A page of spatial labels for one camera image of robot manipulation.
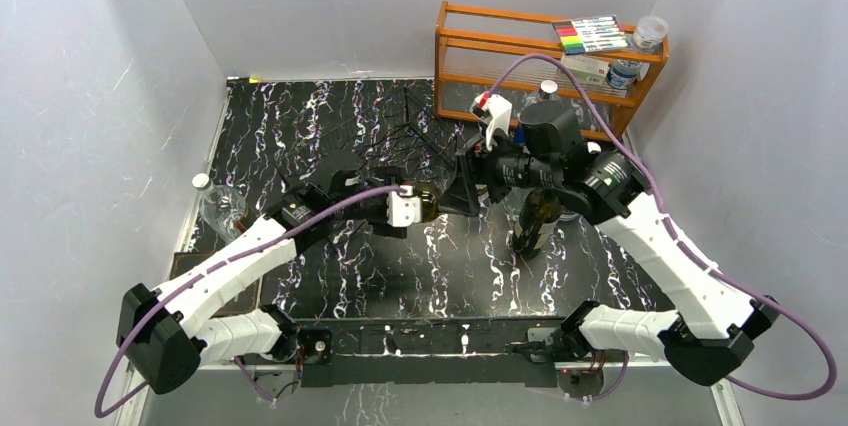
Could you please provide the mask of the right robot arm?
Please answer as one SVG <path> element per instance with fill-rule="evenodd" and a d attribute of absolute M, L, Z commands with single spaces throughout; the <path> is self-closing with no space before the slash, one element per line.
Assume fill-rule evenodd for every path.
<path fill-rule="evenodd" d="M 778 318 L 773 300 L 720 279 L 685 244 L 632 157 L 591 146 L 574 112 L 553 101 L 516 114 L 504 97 L 482 94 L 471 111 L 484 129 L 457 155 L 454 180 L 442 198 L 447 210 L 476 215 L 478 186 L 495 202 L 524 189 L 535 211 L 551 199 L 553 214 L 580 215 L 625 249 L 672 301 L 664 312 L 585 301 L 552 335 L 554 352 L 577 360 L 603 350 L 640 353 L 667 361 L 703 386 L 742 365 L 755 339 Z"/>

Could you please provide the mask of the dark green wine bottle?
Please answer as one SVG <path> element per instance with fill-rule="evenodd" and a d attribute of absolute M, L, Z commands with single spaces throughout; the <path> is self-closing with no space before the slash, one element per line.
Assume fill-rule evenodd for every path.
<path fill-rule="evenodd" d="M 442 191 L 432 182 L 414 182 L 412 186 L 420 200 L 420 223 L 432 222 L 440 215 L 458 214 L 453 206 L 441 203 Z"/>

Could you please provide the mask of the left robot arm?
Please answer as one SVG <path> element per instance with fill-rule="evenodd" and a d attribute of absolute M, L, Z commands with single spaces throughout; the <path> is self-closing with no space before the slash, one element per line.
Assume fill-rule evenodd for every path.
<path fill-rule="evenodd" d="M 371 185 L 340 172 L 335 191 L 306 182 L 287 191 L 234 241 L 154 288 L 128 290 L 118 355 L 157 394 L 186 383 L 202 366 L 260 355 L 290 363 L 313 348 L 306 332 L 274 305 L 218 312 L 278 266 L 324 240 L 337 221 L 359 220 L 400 232 L 424 220 L 431 198 L 414 183 Z"/>

